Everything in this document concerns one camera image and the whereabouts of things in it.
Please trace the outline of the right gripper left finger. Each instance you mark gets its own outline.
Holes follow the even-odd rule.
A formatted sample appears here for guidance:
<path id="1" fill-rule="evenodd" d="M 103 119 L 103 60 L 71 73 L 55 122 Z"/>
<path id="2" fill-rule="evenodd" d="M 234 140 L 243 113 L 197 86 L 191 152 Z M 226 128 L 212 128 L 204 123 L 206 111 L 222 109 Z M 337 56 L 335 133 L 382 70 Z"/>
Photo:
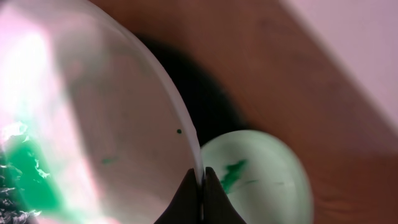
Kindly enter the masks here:
<path id="1" fill-rule="evenodd" d="M 194 169 L 189 169 L 172 201 L 154 224 L 199 224 L 200 191 Z"/>

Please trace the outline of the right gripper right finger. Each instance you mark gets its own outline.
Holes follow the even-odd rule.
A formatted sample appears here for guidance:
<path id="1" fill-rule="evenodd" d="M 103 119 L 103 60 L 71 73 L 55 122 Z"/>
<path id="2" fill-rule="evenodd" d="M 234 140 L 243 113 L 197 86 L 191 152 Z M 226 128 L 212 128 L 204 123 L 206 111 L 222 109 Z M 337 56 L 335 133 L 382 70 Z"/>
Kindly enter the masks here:
<path id="1" fill-rule="evenodd" d="M 203 223 L 246 224 L 232 206 L 215 171 L 211 167 L 205 168 L 203 185 Z"/>

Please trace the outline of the white plate with green smear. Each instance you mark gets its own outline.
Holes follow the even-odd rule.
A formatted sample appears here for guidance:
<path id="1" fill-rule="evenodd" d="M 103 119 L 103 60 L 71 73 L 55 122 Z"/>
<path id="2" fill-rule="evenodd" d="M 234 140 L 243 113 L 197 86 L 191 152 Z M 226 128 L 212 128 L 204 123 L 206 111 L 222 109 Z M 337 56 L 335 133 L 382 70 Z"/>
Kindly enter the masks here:
<path id="1" fill-rule="evenodd" d="M 154 223 L 203 165 L 154 54 L 89 1 L 1 2 L 1 222 Z"/>

